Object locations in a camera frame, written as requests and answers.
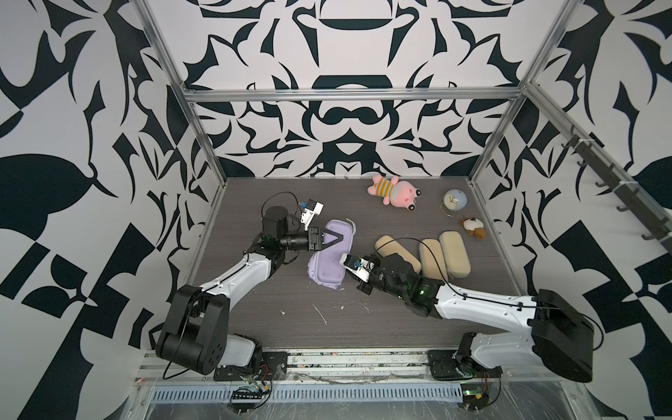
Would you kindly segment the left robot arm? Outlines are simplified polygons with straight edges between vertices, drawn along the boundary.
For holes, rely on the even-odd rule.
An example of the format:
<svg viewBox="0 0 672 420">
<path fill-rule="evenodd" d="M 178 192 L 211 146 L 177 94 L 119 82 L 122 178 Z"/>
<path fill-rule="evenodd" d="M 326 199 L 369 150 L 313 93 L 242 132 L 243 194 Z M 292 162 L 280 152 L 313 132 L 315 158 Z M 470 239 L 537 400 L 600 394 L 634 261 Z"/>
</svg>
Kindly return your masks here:
<svg viewBox="0 0 672 420">
<path fill-rule="evenodd" d="M 178 289 L 157 340 L 157 357 L 202 375 L 220 368 L 235 369 L 245 376 L 259 371 L 262 345 L 229 333 L 231 310 L 287 263 L 287 252 L 311 252 L 314 262 L 341 258 L 350 252 L 356 233 L 351 220 L 312 227 L 313 217 L 322 208 L 318 202 L 308 201 L 299 208 L 299 229 L 289 229 L 292 214 L 286 208 L 273 206 L 262 215 L 261 232 L 237 264 L 203 285 Z"/>
</svg>

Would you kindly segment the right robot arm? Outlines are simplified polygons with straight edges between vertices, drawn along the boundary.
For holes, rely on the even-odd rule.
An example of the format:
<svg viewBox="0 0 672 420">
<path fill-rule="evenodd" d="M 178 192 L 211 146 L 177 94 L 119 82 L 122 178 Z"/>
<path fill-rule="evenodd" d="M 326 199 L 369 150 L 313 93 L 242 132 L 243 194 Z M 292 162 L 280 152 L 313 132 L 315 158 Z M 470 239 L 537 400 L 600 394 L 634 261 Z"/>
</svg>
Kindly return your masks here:
<svg viewBox="0 0 672 420">
<path fill-rule="evenodd" d="M 463 334 L 449 358 L 447 381 L 514 366 L 543 366 L 576 383 L 593 380 L 595 326 L 552 290 L 518 297 L 468 290 L 416 273 L 397 254 L 346 255 L 341 263 L 361 292 L 387 293 L 420 317 L 495 328 L 493 334 Z"/>
</svg>

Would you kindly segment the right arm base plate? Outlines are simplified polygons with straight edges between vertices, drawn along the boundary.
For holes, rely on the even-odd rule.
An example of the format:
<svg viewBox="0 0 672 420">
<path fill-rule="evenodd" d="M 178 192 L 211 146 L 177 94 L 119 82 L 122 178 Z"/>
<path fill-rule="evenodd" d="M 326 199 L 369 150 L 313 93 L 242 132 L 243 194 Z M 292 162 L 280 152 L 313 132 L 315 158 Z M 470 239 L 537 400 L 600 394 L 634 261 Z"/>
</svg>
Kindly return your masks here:
<svg viewBox="0 0 672 420">
<path fill-rule="evenodd" d="M 427 357 L 430 373 L 436 381 L 489 380 L 502 376 L 500 367 L 487 369 L 474 362 L 469 356 L 459 355 L 458 351 L 429 350 Z"/>
</svg>

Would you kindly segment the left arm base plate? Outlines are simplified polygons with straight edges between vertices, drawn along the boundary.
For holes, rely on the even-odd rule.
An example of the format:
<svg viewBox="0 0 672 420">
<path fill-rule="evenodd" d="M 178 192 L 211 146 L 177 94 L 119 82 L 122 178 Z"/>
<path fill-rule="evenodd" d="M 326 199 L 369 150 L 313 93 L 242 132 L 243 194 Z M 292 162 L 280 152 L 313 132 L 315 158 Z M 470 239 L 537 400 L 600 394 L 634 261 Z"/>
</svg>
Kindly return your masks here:
<svg viewBox="0 0 672 420">
<path fill-rule="evenodd" d="M 229 364 L 217 367 L 213 379 L 216 382 L 232 382 L 254 376 L 257 380 L 276 381 L 285 377 L 288 358 L 287 352 L 256 351 L 247 365 Z"/>
</svg>

